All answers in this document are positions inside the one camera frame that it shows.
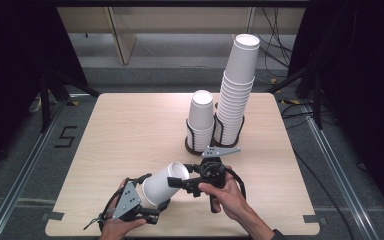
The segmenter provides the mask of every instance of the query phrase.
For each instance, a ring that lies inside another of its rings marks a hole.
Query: table
[[[217,102],[219,94],[213,96]],[[191,99],[192,93],[102,94],[53,209],[63,218],[50,219],[46,233],[100,235],[97,224],[83,228],[102,211],[122,179],[156,173],[174,161],[199,164],[202,158],[184,146]],[[317,234],[318,223],[304,222],[303,215],[315,213],[273,95],[252,93],[245,118],[237,145],[242,151],[223,156],[223,163],[243,179],[249,204],[270,227],[286,235]],[[180,190],[156,225],[128,236],[246,235],[224,213],[211,213],[207,196],[193,198]]]

